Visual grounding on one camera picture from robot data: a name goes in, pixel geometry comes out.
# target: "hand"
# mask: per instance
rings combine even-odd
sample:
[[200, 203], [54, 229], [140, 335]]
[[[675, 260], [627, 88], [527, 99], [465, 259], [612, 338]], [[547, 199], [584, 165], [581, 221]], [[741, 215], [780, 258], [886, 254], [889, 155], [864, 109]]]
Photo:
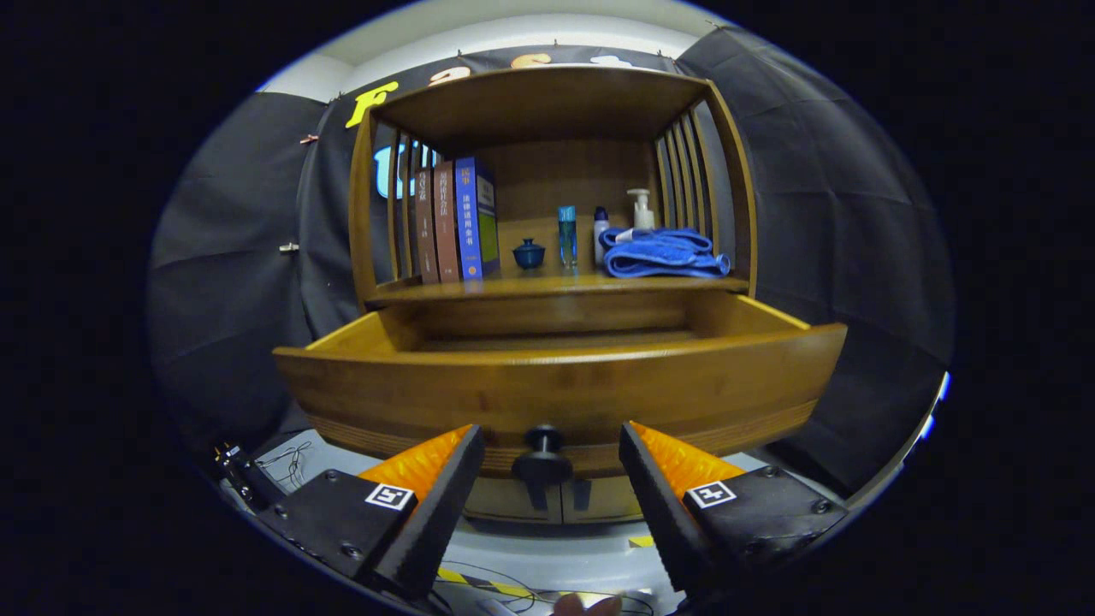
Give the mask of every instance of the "hand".
[[623, 602], [618, 596], [598, 601], [589, 609], [581, 606], [581, 600], [576, 594], [568, 594], [555, 602], [554, 616], [620, 616]]

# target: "cabinet door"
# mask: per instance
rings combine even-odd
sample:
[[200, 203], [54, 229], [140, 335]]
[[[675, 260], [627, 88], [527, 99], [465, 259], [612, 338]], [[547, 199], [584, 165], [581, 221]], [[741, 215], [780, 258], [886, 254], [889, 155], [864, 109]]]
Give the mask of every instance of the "cabinet door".
[[485, 520], [562, 524], [560, 488], [549, 488], [544, 497], [548, 508], [538, 510], [532, 505], [529, 491], [521, 481], [480, 477], [464, 504], [464, 515]]
[[562, 492], [564, 524], [626, 522], [643, 518], [626, 476], [567, 481]]

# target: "wooden drawer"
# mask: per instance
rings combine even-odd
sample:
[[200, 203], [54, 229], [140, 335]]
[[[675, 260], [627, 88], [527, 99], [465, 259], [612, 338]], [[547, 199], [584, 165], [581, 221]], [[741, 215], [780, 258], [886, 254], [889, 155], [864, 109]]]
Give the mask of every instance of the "wooden drawer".
[[506, 478], [525, 432], [551, 423], [576, 478], [590, 479], [623, 475], [626, 420], [716, 455], [789, 434], [845, 333], [742, 294], [662, 290], [391, 305], [274, 353], [315, 429], [341, 446], [388, 457], [476, 423], [481, 475]]

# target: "brown book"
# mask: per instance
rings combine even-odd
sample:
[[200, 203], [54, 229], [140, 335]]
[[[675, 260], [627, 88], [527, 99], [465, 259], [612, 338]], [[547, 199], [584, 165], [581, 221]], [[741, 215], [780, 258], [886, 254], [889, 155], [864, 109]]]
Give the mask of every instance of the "brown book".
[[418, 272], [423, 283], [441, 281], [437, 274], [437, 249], [434, 247], [434, 182], [433, 168], [419, 168], [415, 177], [415, 235], [418, 237]]
[[434, 234], [437, 237], [437, 271], [442, 282], [460, 281], [453, 213], [457, 191], [452, 182], [452, 161], [439, 162], [434, 167]]

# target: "book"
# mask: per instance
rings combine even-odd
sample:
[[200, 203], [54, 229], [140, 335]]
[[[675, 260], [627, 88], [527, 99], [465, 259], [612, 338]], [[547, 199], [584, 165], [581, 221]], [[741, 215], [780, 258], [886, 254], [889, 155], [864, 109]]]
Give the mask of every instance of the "book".
[[441, 281], [437, 272], [437, 247], [434, 244], [434, 170], [419, 168], [415, 174], [415, 236], [418, 239], [418, 272], [422, 283]]
[[481, 280], [502, 265], [494, 176], [474, 158], [457, 159], [456, 174], [461, 275]]
[[453, 189], [452, 161], [439, 162], [434, 167], [434, 236], [437, 240], [437, 272], [442, 282], [460, 281]]

